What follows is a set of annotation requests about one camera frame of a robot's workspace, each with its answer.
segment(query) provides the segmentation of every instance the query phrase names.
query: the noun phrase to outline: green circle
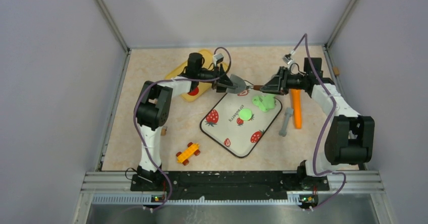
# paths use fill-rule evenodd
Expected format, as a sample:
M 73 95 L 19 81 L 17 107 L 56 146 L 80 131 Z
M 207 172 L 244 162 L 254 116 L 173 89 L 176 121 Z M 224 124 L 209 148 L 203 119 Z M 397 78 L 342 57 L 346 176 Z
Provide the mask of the green circle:
M 239 111 L 239 118 L 241 118 L 241 120 L 243 121 L 247 121 L 251 119 L 252 116 L 253 116 L 253 112 L 251 112 L 250 109 L 245 108 Z

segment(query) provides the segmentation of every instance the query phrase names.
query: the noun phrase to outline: wooden table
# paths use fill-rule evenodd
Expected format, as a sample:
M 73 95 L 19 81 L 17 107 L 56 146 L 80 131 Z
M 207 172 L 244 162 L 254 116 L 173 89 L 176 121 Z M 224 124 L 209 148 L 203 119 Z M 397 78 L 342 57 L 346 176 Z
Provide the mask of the wooden table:
M 171 70 L 186 61 L 189 53 L 200 49 L 202 48 L 132 50 L 102 166 L 103 171 L 121 171 L 128 167 L 138 167 L 141 141 L 134 128 L 132 114 L 143 83 L 146 80 L 163 79 Z M 232 67 L 229 74 L 236 74 L 254 84 L 264 84 L 277 72 L 279 66 L 285 65 L 282 56 L 291 49 L 292 47 L 287 46 L 230 47 L 228 50 L 232 55 Z M 310 53 L 313 58 L 323 59 L 324 77 L 329 77 L 322 47 L 310 46 Z M 300 47 L 294 59 L 301 70 L 305 57 L 307 57 L 305 49 Z M 173 98 L 166 123 L 168 132 L 161 138 L 164 170 L 296 170 L 302 160 L 312 158 L 316 139 L 326 115 L 305 92 L 301 93 L 302 129 L 295 129 L 291 119 L 287 136 L 278 135 L 284 119 L 284 110 L 290 106 L 289 96 L 278 96 L 282 101 L 283 111 L 246 158 L 234 157 L 199 129 L 202 118 L 222 96 L 223 94 L 209 90 L 194 102 L 186 102 L 179 96 Z M 191 157 L 190 163 L 183 166 L 177 163 L 176 153 L 185 150 L 188 142 L 199 143 L 201 154 Z

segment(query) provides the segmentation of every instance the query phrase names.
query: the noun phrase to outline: orange stick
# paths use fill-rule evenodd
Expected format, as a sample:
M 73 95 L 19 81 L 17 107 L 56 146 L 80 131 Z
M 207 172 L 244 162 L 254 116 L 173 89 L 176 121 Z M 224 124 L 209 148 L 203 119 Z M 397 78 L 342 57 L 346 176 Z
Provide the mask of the orange stick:
M 294 109 L 294 126 L 302 128 L 302 110 L 300 107 L 300 89 L 291 89 L 291 103 Z

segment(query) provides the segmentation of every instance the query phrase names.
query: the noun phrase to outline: orange toy vehicle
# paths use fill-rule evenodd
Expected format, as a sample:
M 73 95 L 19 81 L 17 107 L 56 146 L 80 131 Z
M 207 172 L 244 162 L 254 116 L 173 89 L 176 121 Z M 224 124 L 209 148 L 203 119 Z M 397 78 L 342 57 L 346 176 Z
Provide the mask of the orange toy vehicle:
M 199 144 L 189 142 L 189 144 L 187 144 L 187 149 L 184 152 L 177 152 L 177 161 L 186 166 L 189 164 L 188 158 L 190 158 L 190 156 L 192 156 L 193 154 L 195 154 L 195 156 L 198 156 L 200 154 Z

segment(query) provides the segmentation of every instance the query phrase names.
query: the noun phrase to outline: gray wrench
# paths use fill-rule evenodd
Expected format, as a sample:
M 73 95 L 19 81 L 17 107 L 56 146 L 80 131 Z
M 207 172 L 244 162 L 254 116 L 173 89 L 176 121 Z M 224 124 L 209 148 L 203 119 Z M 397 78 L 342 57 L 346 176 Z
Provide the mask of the gray wrench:
M 290 117 L 293 115 L 294 110 L 290 107 L 287 107 L 285 109 L 285 119 L 284 119 L 284 123 L 282 124 L 282 128 L 279 132 L 280 136 L 285 137 L 287 135 L 287 126 L 288 126 L 288 121 L 290 120 Z

